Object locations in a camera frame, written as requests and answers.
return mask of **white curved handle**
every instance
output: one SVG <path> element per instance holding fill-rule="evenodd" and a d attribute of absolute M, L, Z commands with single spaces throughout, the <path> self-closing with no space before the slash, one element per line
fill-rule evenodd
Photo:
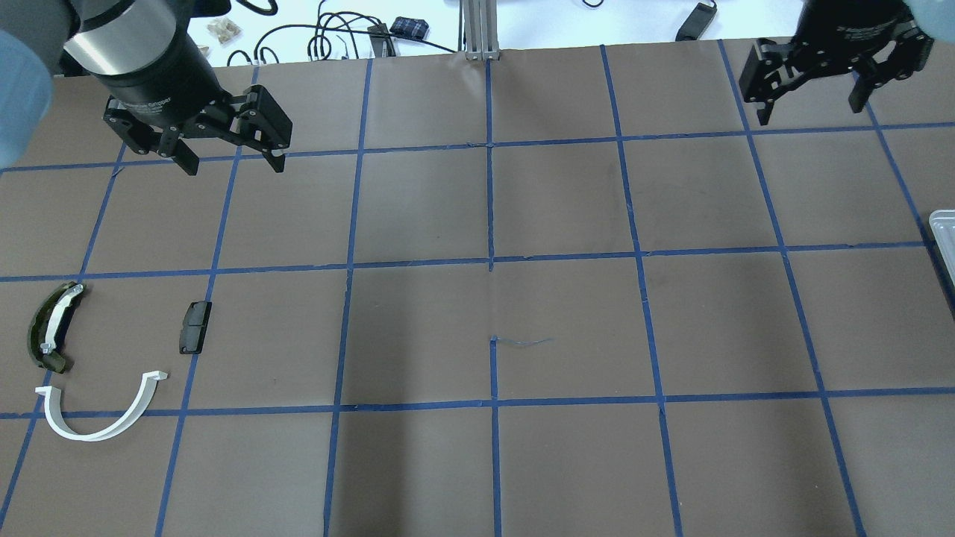
<path fill-rule="evenodd" d="M 129 410 L 109 427 L 106 427 L 98 433 L 91 433 L 89 435 L 76 433 L 76 431 L 71 429 L 70 426 L 66 424 L 66 421 L 63 420 L 63 413 L 60 410 L 60 398 L 63 396 L 63 392 L 60 391 L 59 388 L 40 386 L 36 388 L 36 393 L 43 396 L 43 413 L 47 416 L 47 423 L 50 424 L 50 428 L 52 428 L 57 435 L 67 440 L 101 441 L 111 439 L 130 428 L 133 423 L 142 416 L 142 413 L 146 411 L 149 402 L 153 400 L 153 394 L 156 392 L 156 383 L 168 376 L 169 375 L 162 371 L 143 373 L 142 382 L 139 384 L 139 393 L 136 394 L 136 398 L 133 399 L 133 404 L 129 407 Z"/>

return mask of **black connector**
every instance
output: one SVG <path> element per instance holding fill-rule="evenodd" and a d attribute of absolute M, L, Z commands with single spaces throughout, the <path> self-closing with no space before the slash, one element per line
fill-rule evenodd
<path fill-rule="evenodd" d="M 683 26 L 680 27 L 680 31 L 676 33 L 677 41 L 695 41 L 700 38 L 700 35 L 707 30 L 707 27 L 713 21 L 713 18 L 716 16 L 716 3 L 713 2 L 712 6 L 707 6 L 706 4 L 697 4 L 693 8 L 693 12 L 690 13 L 690 16 L 687 17 L 686 22 L 683 23 Z"/>

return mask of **white background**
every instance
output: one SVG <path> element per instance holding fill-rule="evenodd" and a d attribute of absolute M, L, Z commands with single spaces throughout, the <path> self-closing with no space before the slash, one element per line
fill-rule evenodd
<path fill-rule="evenodd" d="M 229 54 L 237 49 L 252 55 L 256 41 L 268 30 L 283 24 L 315 24 L 318 0 L 277 0 L 279 13 L 261 16 L 233 2 L 228 18 L 242 28 L 234 40 L 220 45 L 206 29 L 211 19 L 194 19 L 189 34 L 198 45 L 210 48 L 209 62 L 225 65 Z M 255 0 L 267 6 L 265 0 Z M 705 39 L 732 39 L 792 35 L 802 10 L 802 0 L 717 0 L 719 10 Z M 499 42 L 502 49 L 552 49 L 620 43 L 655 43 L 672 41 L 676 31 L 696 6 L 697 0 L 605 0 L 597 9 L 584 6 L 581 0 L 498 0 Z M 323 11 L 358 11 L 380 18 L 391 25 L 396 16 L 425 19 L 431 29 L 426 37 L 450 49 L 457 47 L 457 0 L 328 0 Z M 352 27 L 365 30 L 365 23 Z M 283 63 L 308 61 L 306 43 L 313 30 L 280 30 L 264 43 L 273 49 Z M 349 43 L 347 34 L 340 34 Z M 345 54 L 342 42 L 329 33 L 333 44 L 332 57 Z M 361 57 L 371 55 L 367 36 L 356 35 Z M 441 54 L 417 43 L 396 40 L 398 55 Z M 233 65 L 242 64 L 237 58 Z"/>

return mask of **white metal frame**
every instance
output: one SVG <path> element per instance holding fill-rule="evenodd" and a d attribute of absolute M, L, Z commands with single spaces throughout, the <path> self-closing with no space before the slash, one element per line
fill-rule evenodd
<path fill-rule="evenodd" d="M 460 0 L 464 13 L 465 55 L 471 60 L 500 58 L 498 0 Z"/>

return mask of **grid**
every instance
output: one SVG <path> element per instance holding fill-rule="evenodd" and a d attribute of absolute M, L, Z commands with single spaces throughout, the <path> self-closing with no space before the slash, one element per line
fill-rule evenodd
<path fill-rule="evenodd" d="M 243 155 L 241 150 L 237 150 L 232 157 L 210 157 L 203 158 L 203 162 L 209 161 L 230 161 L 231 171 L 227 188 L 225 190 L 221 218 L 216 237 L 215 251 L 212 257 L 211 266 L 208 269 L 185 269 L 185 270 L 150 270 L 150 271 L 128 271 L 128 272 L 90 272 L 88 267 L 93 254 L 96 238 L 103 222 L 107 205 L 110 202 L 111 193 L 115 184 L 117 175 L 125 166 L 145 166 L 145 165 L 167 165 L 166 161 L 126 161 L 124 149 L 120 149 L 117 158 L 113 162 L 95 162 L 95 163 L 77 163 L 62 165 L 35 165 L 10 168 L 5 171 L 36 171 L 53 169 L 78 169 L 78 168 L 103 168 L 111 169 L 110 180 L 106 188 L 99 213 L 95 220 L 92 236 L 86 248 L 83 263 L 80 271 L 75 274 L 42 274 L 42 275 L 23 275 L 23 276 L 0 276 L 0 283 L 4 282 L 27 282 L 27 281 L 58 281 L 74 279 L 78 281 L 97 280 L 97 279 L 128 279 L 141 277 L 182 277 L 182 276 L 205 276 L 207 277 L 207 287 L 205 292 L 206 300 L 213 300 L 216 278 L 222 274 L 244 274 L 244 273 L 265 273 L 265 272 L 304 272 L 304 271 L 323 271 L 337 270 L 346 273 L 344 309 L 342 312 L 342 324 L 340 332 L 339 354 L 337 364 L 337 374 L 335 378 L 334 402 L 331 405 L 302 405 L 302 406 L 265 406 L 265 407 L 229 407 L 229 408 L 195 408 L 190 405 L 190 395 L 192 391 L 193 379 L 197 368 L 201 366 L 198 355 L 193 354 L 189 362 L 188 377 L 186 379 L 185 389 L 180 408 L 175 409 L 152 409 L 147 410 L 146 417 L 170 417 L 177 418 L 175 437 L 173 439 L 172 450 L 169 454 L 168 469 L 165 477 L 165 484 L 162 491 L 161 503 L 159 506 L 159 517 L 156 521 L 156 535 L 161 535 L 164 530 L 165 513 L 169 505 L 169 497 L 173 481 L 176 477 L 177 459 L 179 456 L 180 440 L 182 431 L 187 419 L 198 416 L 238 416 L 238 415 L 282 415 L 282 414 L 328 414 L 331 418 L 329 459 L 327 470 L 327 483 L 325 487 L 324 504 L 324 531 L 325 535 L 330 533 L 330 517 L 332 515 L 332 497 L 335 487 L 336 459 L 338 457 L 338 432 L 339 422 L 343 414 L 347 413 L 370 413 L 370 412 L 398 412 L 398 411 L 423 411 L 437 409 L 461 409 L 461 408 L 490 408 L 491 409 L 491 443 L 492 443 L 492 466 L 493 466 L 493 507 L 494 507 L 494 532 L 500 536 L 503 532 L 502 519 L 506 516 L 502 513 L 501 506 L 501 463 L 500 463 L 500 427 L 499 427 L 499 409 L 506 407 L 521 406 L 573 406 L 573 405 L 601 405 L 601 404 L 638 404 L 638 405 L 656 405 L 659 409 L 658 419 L 662 439 L 662 453 L 666 469 L 666 478 L 668 485 L 669 504 L 672 514 L 673 531 L 676 535 L 684 535 L 683 522 L 681 518 L 681 503 L 679 500 L 679 490 L 677 478 L 674 471 L 674 460 L 671 454 L 670 434 L 668 425 L 668 403 L 678 402 L 713 402 L 713 401 L 756 401 L 756 400 L 787 400 L 787 399 L 812 399 L 818 400 L 822 406 L 825 416 L 825 422 L 832 442 L 832 448 L 838 464 L 838 472 L 841 477 L 845 497 L 849 505 L 852 522 L 855 532 L 858 535 L 865 535 L 866 529 L 863 524 L 863 516 L 857 505 L 850 473 L 847 469 L 846 461 L 843 457 L 842 447 L 840 445 L 839 433 L 833 417 L 833 411 L 830 406 L 830 400 L 846 397 L 896 397 L 896 396 L 931 396 L 931 395 L 951 395 L 955 394 L 955 386 L 942 387 L 912 387 L 912 388 L 884 388 L 884 389 L 847 389 L 847 390 L 829 390 L 826 388 L 822 373 L 817 361 L 813 338 L 810 334 L 806 313 L 803 309 L 800 298 L 799 288 L 796 283 L 796 276 L 790 263 L 790 252 L 806 251 L 831 251 L 831 250 L 867 250 L 867 249 L 897 249 L 897 248 L 915 248 L 924 249 L 931 258 L 933 268 L 936 270 L 943 283 L 945 297 L 949 307 L 955 304 L 955 294 L 953 289 L 947 283 L 944 267 L 933 249 L 934 243 L 927 232 L 925 223 L 920 216 L 916 203 L 908 189 L 905 178 L 902 175 L 900 167 L 892 154 L 889 144 L 886 141 L 884 131 L 888 130 L 917 130 L 917 129 L 942 129 L 955 127 L 955 122 L 934 122 L 934 123 L 907 123 L 895 125 L 881 125 L 876 118 L 876 114 L 871 106 L 867 107 L 867 113 L 871 119 L 870 126 L 848 126 L 848 127 L 822 127 L 822 128 L 796 128 L 796 129 L 772 129 L 772 130 L 753 130 L 748 123 L 744 105 L 740 99 L 738 90 L 733 80 L 730 60 L 727 56 L 726 48 L 722 41 L 719 42 L 719 50 L 726 68 L 728 80 L 727 83 L 732 87 L 736 108 L 739 112 L 743 129 L 739 131 L 725 132 L 706 132 L 706 133 L 673 133 L 662 135 L 636 135 L 624 136 L 620 112 L 616 93 L 614 91 L 614 78 L 611 70 L 610 61 L 605 47 L 600 48 L 603 69 L 605 72 L 606 88 L 609 95 L 611 111 L 614 120 L 615 136 L 587 139 L 570 140 L 520 140 L 520 141 L 495 141 L 492 124 L 492 73 L 494 66 L 488 62 L 485 64 L 485 95 L 486 95 L 486 132 L 487 137 L 484 143 L 465 143 L 450 145 L 428 145 L 413 147 L 387 147 L 387 148 L 366 148 L 365 136 L 368 122 L 368 109 L 371 90 L 371 81 L 373 76 L 373 67 L 375 62 L 367 62 L 364 93 L 362 100 L 361 122 L 359 129 L 359 138 L 357 148 L 354 150 L 329 150 L 329 151 L 307 151 L 299 153 L 290 153 L 290 159 L 306 159 L 310 157 L 325 156 L 354 156 L 355 174 L 353 184 L 352 202 L 350 208 L 350 230 L 348 240 L 347 262 L 344 264 L 326 264 L 319 266 L 269 266 L 269 267 L 243 267 L 243 268 L 220 268 L 219 259 L 223 247 L 223 237 L 225 234 L 226 223 L 229 216 L 229 208 L 232 199 L 233 187 L 236 182 L 236 175 L 241 161 L 257 160 L 260 157 L 255 155 Z M 256 83 L 259 76 L 259 69 L 253 72 L 251 83 Z M 770 188 L 767 185 L 766 177 L 763 172 L 762 163 L 756 148 L 754 140 L 758 137 L 767 137 L 774 135 L 797 135 L 814 133 L 843 133 L 843 132 L 874 132 L 881 143 L 885 157 L 889 161 L 892 171 L 898 181 L 899 188 L 905 198 L 905 201 L 912 213 L 918 230 L 922 236 L 920 241 L 903 241 L 893 243 L 869 243 L 869 244 L 820 244 L 820 245 L 800 245 L 788 246 L 784 241 L 779 221 L 776 217 L 773 198 Z M 629 184 L 629 174 L 626 161 L 625 142 L 635 140 L 673 140 L 673 139 L 708 139 L 739 137 L 745 139 L 748 143 L 753 158 L 753 167 L 759 178 L 759 185 L 762 195 L 765 199 L 766 209 L 772 222 L 773 232 L 776 238 L 776 244 L 760 247 L 711 247 L 711 248 L 683 248 L 683 249 L 654 249 L 645 250 L 641 247 L 639 230 L 635 218 L 634 204 L 631 200 L 631 189 Z M 619 156 L 620 171 L 623 178 L 623 188 L 626 200 L 627 223 L 629 226 L 630 238 L 632 241 L 632 250 L 629 251 L 606 251 L 577 254 L 538 254 L 527 256 L 500 256 L 495 253 L 495 203 L 494 203 L 494 152 L 499 147 L 518 147 L 532 145 L 562 145 L 562 144 L 588 144 L 613 142 L 616 144 Z M 471 258 L 438 258 L 438 259 L 419 259 L 412 261 L 382 261 L 382 262 L 356 262 L 355 261 L 355 236 L 358 220 L 359 194 L 362 181 L 362 164 L 366 155 L 380 153 L 397 152 L 417 152 L 417 151 L 457 151 L 473 149 L 483 146 L 486 152 L 486 188 L 487 188 L 487 256 Z M 802 331 L 804 343 L 808 352 L 809 359 L 815 378 L 816 389 L 812 391 L 789 391 L 789 392 L 758 392 L 758 393 L 725 393 L 725 394 L 668 394 L 664 389 L 664 379 L 661 375 L 660 364 L 657 357 L 656 340 L 652 316 L 652 300 L 647 293 L 647 281 L 644 262 L 650 257 L 674 257 L 674 256 L 707 256 L 735 253 L 775 253 L 779 255 L 782 266 L 784 267 L 786 278 L 792 294 L 799 327 Z M 487 265 L 489 270 L 494 270 L 496 264 L 512 263 L 533 263 L 537 261 L 559 261 L 559 260 L 591 260 L 591 259 L 632 259 L 634 260 L 638 280 L 640 300 L 643 309 L 643 318 L 645 330 L 647 333 L 647 343 L 649 346 L 650 366 L 653 377 L 653 395 L 652 396 L 620 396 L 620 397 L 525 397 L 525 398 L 504 398 L 499 396 L 498 381 L 498 346 L 497 336 L 492 336 L 489 340 L 488 355 L 490 361 L 489 387 L 490 397 L 480 399 L 465 400 L 442 400 L 432 402 L 418 403 L 396 403 L 396 404 L 343 404 L 342 393 L 345 376 L 346 350 L 348 348 L 348 335 L 350 323 L 351 290 L 353 277 L 356 271 L 362 269 L 382 269 L 397 267 L 427 267 L 427 266 L 447 266 L 447 265 Z M 49 384 L 51 375 L 47 373 L 43 379 L 44 385 Z M 43 419 L 40 412 L 41 399 L 38 398 L 34 404 L 32 412 L 0 413 L 0 419 L 4 420 L 26 420 L 28 422 L 27 432 L 23 439 L 16 465 L 10 479 L 10 484 L 0 510 L 0 528 L 7 516 L 11 506 L 11 499 L 15 495 L 17 481 L 20 475 L 24 460 L 27 457 L 31 446 L 32 434 L 38 420 Z M 102 411 L 73 411 L 65 412 L 67 419 L 94 419 L 94 418 L 115 418 L 122 415 L 123 410 L 102 410 Z"/>

